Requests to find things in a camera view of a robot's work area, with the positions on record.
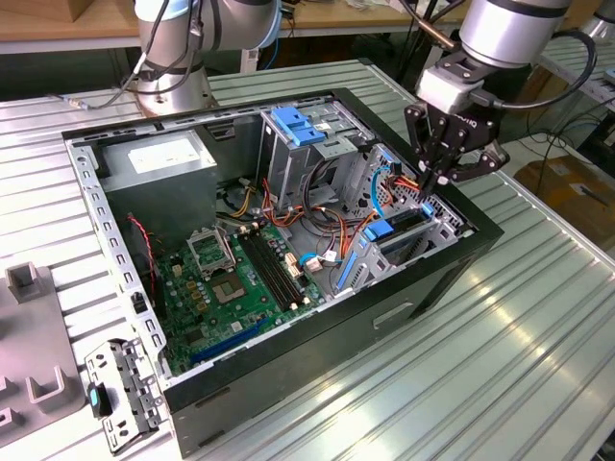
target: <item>sticker label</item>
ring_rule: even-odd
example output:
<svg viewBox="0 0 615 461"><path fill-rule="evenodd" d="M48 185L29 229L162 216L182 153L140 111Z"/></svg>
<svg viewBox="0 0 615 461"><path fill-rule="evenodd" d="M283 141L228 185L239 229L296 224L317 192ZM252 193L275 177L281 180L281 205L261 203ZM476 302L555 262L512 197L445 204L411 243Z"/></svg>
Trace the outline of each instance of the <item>sticker label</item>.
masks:
<svg viewBox="0 0 615 461"><path fill-rule="evenodd" d="M559 176L570 175L570 170L566 168L566 165L562 165L561 163L555 163L549 166L551 166L551 169Z"/></svg>
<svg viewBox="0 0 615 461"><path fill-rule="evenodd" d="M585 191L583 190L583 188L589 190L589 187L587 187L585 184L583 184L582 182L578 182L576 184L569 184L573 190L575 192L577 192L579 195L587 195L585 194Z"/></svg>
<svg viewBox="0 0 615 461"><path fill-rule="evenodd" d="M155 146L140 147L133 149L128 158L135 171L148 173L169 166L181 165L189 161L201 158L196 152L190 141L187 139L177 139L175 141L164 142Z"/></svg>
<svg viewBox="0 0 615 461"><path fill-rule="evenodd" d="M335 262L337 259L337 252L334 252L333 250L326 250L323 257L328 262Z"/></svg>
<svg viewBox="0 0 615 461"><path fill-rule="evenodd" d="M329 125L326 122L323 122L323 123L319 123L318 125L314 125L314 128L318 130L319 132L323 132L324 130L330 130L331 125Z"/></svg>

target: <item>metal bracket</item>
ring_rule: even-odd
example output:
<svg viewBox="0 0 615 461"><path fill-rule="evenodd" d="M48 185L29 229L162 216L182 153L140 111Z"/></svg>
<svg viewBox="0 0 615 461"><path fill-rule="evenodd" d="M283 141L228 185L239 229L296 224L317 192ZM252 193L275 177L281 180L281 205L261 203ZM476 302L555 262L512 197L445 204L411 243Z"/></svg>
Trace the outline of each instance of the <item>metal bracket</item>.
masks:
<svg viewBox="0 0 615 461"><path fill-rule="evenodd" d="M111 340L89 354L86 365L90 388L104 392L111 404L111 413L102 418L102 425L113 455L152 435L168 418L140 340ZM88 398L96 408L99 394L90 391Z"/></svg>

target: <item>ram slot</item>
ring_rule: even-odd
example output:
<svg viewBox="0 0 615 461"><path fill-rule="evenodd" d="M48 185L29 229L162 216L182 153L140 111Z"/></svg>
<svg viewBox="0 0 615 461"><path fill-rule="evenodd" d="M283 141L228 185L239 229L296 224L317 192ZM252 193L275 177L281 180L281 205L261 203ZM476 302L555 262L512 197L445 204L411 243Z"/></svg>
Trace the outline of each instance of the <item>ram slot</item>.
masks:
<svg viewBox="0 0 615 461"><path fill-rule="evenodd" d="M284 312L303 298L271 248L258 234L242 235L239 245L250 259L262 282Z"/></svg>

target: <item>aluminum table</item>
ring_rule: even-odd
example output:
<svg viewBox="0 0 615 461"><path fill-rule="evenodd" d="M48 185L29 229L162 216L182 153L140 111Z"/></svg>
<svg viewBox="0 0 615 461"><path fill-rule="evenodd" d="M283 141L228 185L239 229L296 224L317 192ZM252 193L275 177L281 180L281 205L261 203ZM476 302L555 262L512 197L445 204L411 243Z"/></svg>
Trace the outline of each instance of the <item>aluminum table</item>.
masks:
<svg viewBox="0 0 615 461"><path fill-rule="evenodd" d="M569 117L570 112L574 112L574 107L578 104L582 94L592 98L597 103L608 104L604 106L609 110L615 110L615 85L604 79L603 74L606 69L615 68L615 43L597 44L596 51L598 60L591 77L585 82L579 91L566 99L566 107L562 109L563 119ZM578 40L572 38L558 38L549 42L538 63L565 80L569 84L574 82L583 71L587 62L587 51L585 46Z"/></svg>
<svg viewBox="0 0 615 461"><path fill-rule="evenodd" d="M358 61L211 79L221 104L347 86L406 137L412 101ZM87 93L93 104L109 91ZM60 132L136 119L48 98L0 103L0 261L52 268L82 378L132 337ZM505 146L514 155L519 143ZM505 231L437 307L190 459L589 459L615 427L615 264L502 173L461 190ZM112 459L88 407L3 460ZM119 459L180 459L169 422Z"/></svg>

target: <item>green circuit board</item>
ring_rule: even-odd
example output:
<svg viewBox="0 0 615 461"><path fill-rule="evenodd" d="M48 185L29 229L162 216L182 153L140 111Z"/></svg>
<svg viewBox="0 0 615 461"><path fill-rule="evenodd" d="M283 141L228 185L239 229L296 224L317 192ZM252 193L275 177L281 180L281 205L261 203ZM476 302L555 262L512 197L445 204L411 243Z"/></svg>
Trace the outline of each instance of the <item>green circuit board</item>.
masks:
<svg viewBox="0 0 615 461"><path fill-rule="evenodd" d="M280 255L290 249L277 229L267 225L259 235L267 242L272 255L277 252L277 263L287 272ZM225 348L227 343L236 341L234 347L247 340L242 334L250 337L263 334L324 302L317 285L305 276L303 286L293 280L304 303L298 304L296 310L279 306L239 238L227 237L236 262L234 269L215 273L207 280L202 277L187 244L178 252L157 259L166 304L165 315L159 315L159 321L167 340L165 356L174 376L195 365L195 354L211 351L216 346L222 347L218 353L224 352L231 348ZM211 260L222 257L222 252L212 247L201 248L197 253L215 256L208 258Z"/></svg>

